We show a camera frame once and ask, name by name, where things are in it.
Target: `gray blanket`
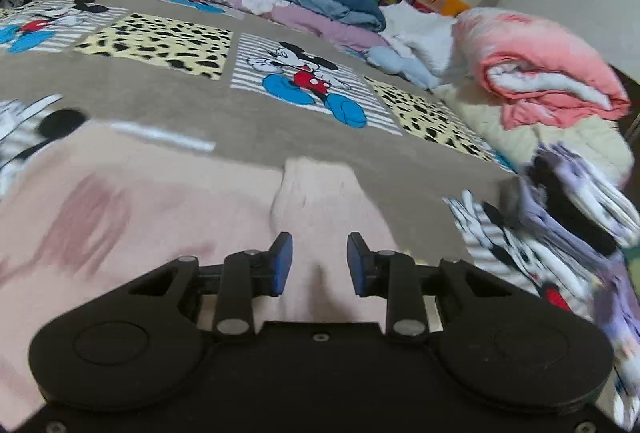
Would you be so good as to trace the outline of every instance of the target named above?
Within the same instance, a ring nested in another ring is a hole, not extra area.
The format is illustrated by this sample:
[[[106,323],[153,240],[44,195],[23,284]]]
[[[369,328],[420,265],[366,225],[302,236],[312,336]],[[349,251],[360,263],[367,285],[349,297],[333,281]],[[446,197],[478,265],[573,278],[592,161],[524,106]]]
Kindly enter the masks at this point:
[[[394,95],[376,95],[375,81],[436,101],[314,36],[162,0],[76,1],[62,15],[56,0],[39,5],[46,12],[0,20],[1,27],[46,24],[32,33],[10,29],[13,37],[0,32],[0,98],[30,103],[59,93],[56,107],[215,142],[215,156],[251,164],[282,167],[298,156],[343,162],[402,249],[428,263],[469,259],[442,197],[469,189],[497,202],[497,183],[510,175],[429,142],[437,140],[429,130],[424,138],[409,134],[418,120],[398,118],[394,112],[406,109],[389,108]]]

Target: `blue shoe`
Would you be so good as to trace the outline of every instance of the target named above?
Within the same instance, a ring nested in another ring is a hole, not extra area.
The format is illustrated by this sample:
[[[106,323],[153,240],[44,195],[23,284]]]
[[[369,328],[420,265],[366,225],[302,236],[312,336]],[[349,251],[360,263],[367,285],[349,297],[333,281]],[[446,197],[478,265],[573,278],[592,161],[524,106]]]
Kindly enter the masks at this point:
[[[15,33],[20,28],[20,25],[9,25],[0,29],[0,44],[8,43],[15,37]]]
[[[330,93],[324,100],[324,105],[331,110],[334,117],[341,123],[353,128],[367,126],[367,116],[364,110],[350,98],[338,93]]]
[[[19,54],[30,48],[37,47],[41,42],[55,36],[56,33],[50,30],[38,30],[37,32],[29,32],[16,39],[11,48],[7,50],[10,54]]]
[[[267,92],[293,104],[315,104],[314,98],[303,90],[300,90],[287,77],[270,74],[262,80],[262,85]]]
[[[203,12],[209,12],[211,14],[220,14],[221,12],[224,12],[224,10],[222,10],[219,7],[205,5],[204,3],[197,3],[191,0],[167,0],[167,1],[170,1],[171,3],[177,3],[178,5],[186,5],[187,7],[194,7],[198,10],[202,10]]]

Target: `pink blanket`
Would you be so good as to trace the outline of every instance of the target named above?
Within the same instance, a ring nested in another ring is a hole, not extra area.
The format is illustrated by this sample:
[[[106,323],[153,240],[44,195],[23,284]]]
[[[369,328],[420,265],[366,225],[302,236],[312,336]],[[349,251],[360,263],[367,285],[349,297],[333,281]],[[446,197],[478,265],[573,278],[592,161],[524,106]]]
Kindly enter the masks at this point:
[[[182,255],[201,265],[294,240],[284,294],[254,300],[265,320],[385,321],[385,301],[356,296],[346,240],[397,250],[353,171],[289,159],[284,171],[193,156],[88,122],[33,156],[0,205],[0,424],[43,400],[31,337],[55,318]]]
[[[503,98],[502,125],[567,128],[624,116],[630,102],[599,53],[553,21],[497,8],[462,13],[458,46],[478,82]]]

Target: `leopard print patch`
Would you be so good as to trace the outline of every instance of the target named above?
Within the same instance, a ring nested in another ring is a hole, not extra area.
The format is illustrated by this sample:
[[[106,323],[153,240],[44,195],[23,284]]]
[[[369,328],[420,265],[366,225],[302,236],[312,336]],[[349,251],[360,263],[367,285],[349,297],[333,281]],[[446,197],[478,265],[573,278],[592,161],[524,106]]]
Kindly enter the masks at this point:
[[[400,124],[407,133],[478,157],[485,162],[500,164],[490,146],[443,103],[428,102],[386,82],[369,77],[365,79],[400,119]]]
[[[127,58],[220,79],[233,32],[133,13],[76,46],[83,54]]]

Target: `black ear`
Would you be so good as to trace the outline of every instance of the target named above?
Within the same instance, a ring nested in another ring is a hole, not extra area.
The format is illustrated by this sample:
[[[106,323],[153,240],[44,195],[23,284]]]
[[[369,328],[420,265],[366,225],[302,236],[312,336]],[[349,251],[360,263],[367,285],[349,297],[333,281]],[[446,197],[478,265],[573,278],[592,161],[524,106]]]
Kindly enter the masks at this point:
[[[324,58],[319,58],[319,57],[315,57],[313,59],[310,60],[312,63],[318,64],[320,66],[324,66],[325,68],[328,68],[329,70],[337,70],[338,69],[338,65],[335,63],[332,63],[331,61],[327,61]]]
[[[302,48],[296,47],[296,45],[292,45],[291,43],[280,41],[280,46],[282,48],[286,48],[287,50],[291,50],[298,57],[302,57],[305,55],[305,51]]]
[[[89,5],[89,3],[93,3],[94,1],[95,0],[75,0],[74,8],[80,12],[90,12],[92,14],[99,14],[109,10],[104,5]]]

